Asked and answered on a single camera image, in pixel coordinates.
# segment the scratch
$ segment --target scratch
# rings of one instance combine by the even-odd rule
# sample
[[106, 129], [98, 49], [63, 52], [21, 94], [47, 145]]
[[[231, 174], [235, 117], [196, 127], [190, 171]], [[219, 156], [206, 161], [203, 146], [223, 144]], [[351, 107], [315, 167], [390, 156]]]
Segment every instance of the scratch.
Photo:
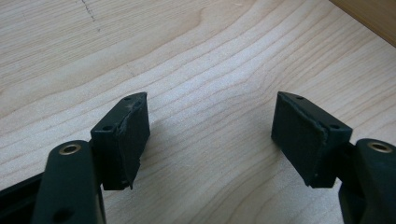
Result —
[[93, 21], [96, 21], [95, 17], [93, 16], [92, 10], [88, 8], [88, 4], [85, 2], [85, 0], [81, 0], [82, 4], [84, 4], [85, 9], [87, 10], [88, 14], [90, 14], [91, 18]]
[[24, 21], [27, 21], [25, 15], [24, 15], [24, 12], [22, 12], [22, 16], [23, 16]]
[[129, 74], [130, 74], [132, 77], [137, 77], [137, 74], [134, 73], [134, 71], [131, 69], [130, 66], [128, 66], [128, 64], [126, 64], [126, 67], [128, 68]]

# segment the black plastic housing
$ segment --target black plastic housing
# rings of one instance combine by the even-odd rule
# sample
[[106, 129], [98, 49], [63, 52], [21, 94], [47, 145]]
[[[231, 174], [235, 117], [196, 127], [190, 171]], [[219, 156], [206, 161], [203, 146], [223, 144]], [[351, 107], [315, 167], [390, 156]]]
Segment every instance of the black plastic housing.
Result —
[[106, 223], [88, 142], [63, 143], [50, 152], [32, 223]]
[[334, 157], [351, 135], [351, 128], [304, 97], [277, 94], [272, 138], [307, 186], [333, 186]]
[[396, 147], [361, 139], [352, 157], [366, 201], [360, 223], [396, 223]]
[[93, 127], [92, 147], [100, 155], [98, 169], [104, 189], [132, 188], [149, 135], [145, 92], [121, 99]]
[[29, 223], [43, 174], [0, 191], [0, 223]]

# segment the black plastic part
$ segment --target black plastic part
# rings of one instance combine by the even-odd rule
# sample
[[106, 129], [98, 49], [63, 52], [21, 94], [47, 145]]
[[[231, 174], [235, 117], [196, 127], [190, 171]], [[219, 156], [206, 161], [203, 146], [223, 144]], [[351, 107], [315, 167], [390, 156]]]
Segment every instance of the black plastic part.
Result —
[[356, 148], [353, 161], [367, 204], [360, 223], [396, 223], [396, 147], [361, 139]]
[[334, 158], [352, 129], [299, 95], [279, 92], [272, 138], [312, 188], [331, 188]]
[[32, 223], [106, 223], [88, 142], [67, 142], [51, 151]]
[[338, 191], [338, 198], [340, 200], [344, 223], [360, 223], [366, 207], [366, 201], [362, 195], [357, 194], [343, 183]]
[[30, 223], [42, 174], [0, 191], [0, 223]]
[[149, 134], [145, 92], [124, 97], [95, 125], [92, 146], [104, 189], [132, 188]]
[[357, 194], [357, 197], [362, 197], [361, 183], [358, 179], [355, 165], [353, 164], [355, 150], [355, 146], [350, 143], [345, 147], [339, 148], [338, 154], [335, 156], [333, 169], [337, 177], [343, 182], [345, 188]]

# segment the wooden table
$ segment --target wooden table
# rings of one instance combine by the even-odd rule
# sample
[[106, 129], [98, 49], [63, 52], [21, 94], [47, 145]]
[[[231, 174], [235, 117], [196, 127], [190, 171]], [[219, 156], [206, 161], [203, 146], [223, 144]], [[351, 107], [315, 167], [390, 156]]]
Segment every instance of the wooden table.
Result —
[[151, 137], [108, 223], [342, 223], [270, 138], [278, 91], [396, 144], [396, 49], [329, 1], [0, 3], [0, 189], [44, 170], [122, 97]]

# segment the light wood surface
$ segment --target light wood surface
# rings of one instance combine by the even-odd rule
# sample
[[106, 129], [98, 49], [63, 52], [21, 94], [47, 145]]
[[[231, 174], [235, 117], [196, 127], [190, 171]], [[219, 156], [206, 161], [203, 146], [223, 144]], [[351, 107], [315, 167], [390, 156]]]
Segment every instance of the light wood surface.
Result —
[[396, 48], [395, 0], [331, 0]]
[[122, 97], [148, 92], [134, 189], [108, 223], [342, 223], [270, 132], [300, 94], [396, 144], [396, 49], [329, 1], [0, 2], [0, 189], [44, 170]]

